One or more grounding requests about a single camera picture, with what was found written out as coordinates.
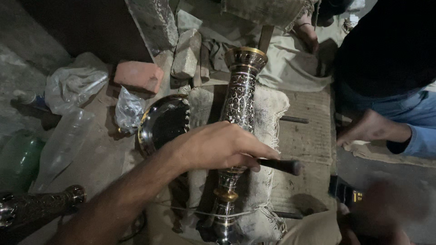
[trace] green bottle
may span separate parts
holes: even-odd
[[[0,152],[0,191],[29,190],[39,171],[39,157],[45,143],[26,130],[19,130]]]

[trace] gold rim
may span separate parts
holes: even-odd
[[[268,59],[268,56],[266,56],[266,54],[264,52],[260,51],[257,48],[250,48],[250,47],[232,48],[231,50],[229,50],[227,52],[229,52],[229,53],[232,52],[233,53],[233,52],[236,52],[236,51],[250,51],[250,52],[253,52],[253,53],[258,53],[261,56],[263,56],[264,58]]]

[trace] black shirt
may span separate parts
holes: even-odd
[[[387,97],[436,78],[436,0],[378,0],[345,37],[335,80],[357,93]]]

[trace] red brick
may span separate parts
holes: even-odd
[[[164,72],[156,64],[124,61],[116,67],[114,82],[127,89],[157,94],[163,77]]]

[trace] black handle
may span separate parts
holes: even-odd
[[[299,160],[259,159],[258,161],[260,165],[271,167],[295,176],[299,176],[304,168],[304,165]]]

